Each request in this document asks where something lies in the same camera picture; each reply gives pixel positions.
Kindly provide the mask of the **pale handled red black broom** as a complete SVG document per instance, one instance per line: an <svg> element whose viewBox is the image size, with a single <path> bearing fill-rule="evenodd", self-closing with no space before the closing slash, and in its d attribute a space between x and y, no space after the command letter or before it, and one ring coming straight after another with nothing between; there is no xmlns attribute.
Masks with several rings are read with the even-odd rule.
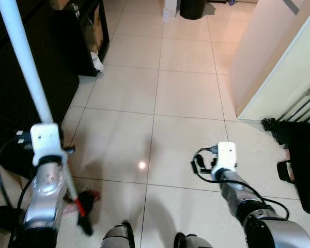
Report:
<svg viewBox="0 0 310 248"><path fill-rule="evenodd" d="M38 113L39 123L55 123L16 0L0 0L0 14L9 36L9 42L29 89L30 97ZM23 142L30 143L32 147L30 133L28 139L23 139ZM22 217L20 217L19 231L29 234L51 234L55 238L59 229L60 218L65 211L64 196L68 195L78 210L77 224L79 227L88 236L94 233L89 213L84 209L72 179L68 165L69 154L65 153L65 155L63 160L56 156L47 156L41 159L38 166L33 165L32 172L34 175L29 184L29 188L33 191L32 198Z"/></svg>

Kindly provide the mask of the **white cloth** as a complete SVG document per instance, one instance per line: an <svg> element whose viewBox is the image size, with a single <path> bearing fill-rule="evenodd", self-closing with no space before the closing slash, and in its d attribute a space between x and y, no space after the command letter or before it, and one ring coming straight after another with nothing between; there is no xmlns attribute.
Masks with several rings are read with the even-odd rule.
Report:
<svg viewBox="0 0 310 248"><path fill-rule="evenodd" d="M98 54L96 54L96 52L91 51L90 56L91 56L91 61L92 61L93 67L95 68L96 72L98 72L98 73L103 72L104 71L104 65L103 65L100 57L98 56Z"/></svg>

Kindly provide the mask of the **robot left leg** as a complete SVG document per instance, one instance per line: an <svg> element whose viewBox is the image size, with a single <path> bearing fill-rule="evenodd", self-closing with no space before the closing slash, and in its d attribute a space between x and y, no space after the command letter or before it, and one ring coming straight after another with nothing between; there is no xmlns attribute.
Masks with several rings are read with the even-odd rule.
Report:
<svg viewBox="0 0 310 248"><path fill-rule="evenodd" d="M124 221L108 230L99 248L135 248L134 233L131 224Z"/></svg>

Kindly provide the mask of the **black open shelf unit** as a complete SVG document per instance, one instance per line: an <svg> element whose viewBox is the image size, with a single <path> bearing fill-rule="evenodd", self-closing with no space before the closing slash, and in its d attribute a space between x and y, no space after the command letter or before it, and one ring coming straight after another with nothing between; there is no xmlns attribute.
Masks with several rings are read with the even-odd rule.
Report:
<svg viewBox="0 0 310 248"><path fill-rule="evenodd" d="M68 25L70 59L78 75L97 76L90 52L96 52L102 63L110 47L110 34L104 0L70 0L62 19Z"/></svg>

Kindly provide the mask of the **black low cabinet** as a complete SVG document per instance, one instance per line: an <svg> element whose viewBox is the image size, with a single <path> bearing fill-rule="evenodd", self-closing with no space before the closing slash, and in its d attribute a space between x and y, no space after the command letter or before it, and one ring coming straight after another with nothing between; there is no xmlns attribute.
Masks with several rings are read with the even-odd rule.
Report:
<svg viewBox="0 0 310 248"><path fill-rule="evenodd" d="M17 5L48 105L54 121L60 123L79 87L79 76L63 55L49 3L17 0ZM0 14L0 164L4 169L16 174L32 169L32 151L20 144L6 146L5 142L39 121Z"/></svg>

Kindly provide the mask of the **black round container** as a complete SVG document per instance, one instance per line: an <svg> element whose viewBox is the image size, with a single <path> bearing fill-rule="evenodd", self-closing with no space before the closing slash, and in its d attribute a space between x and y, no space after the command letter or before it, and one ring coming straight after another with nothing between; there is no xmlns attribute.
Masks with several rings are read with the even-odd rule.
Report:
<svg viewBox="0 0 310 248"><path fill-rule="evenodd" d="M204 17L207 0L179 0L179 15L188 20Z"/></svg>

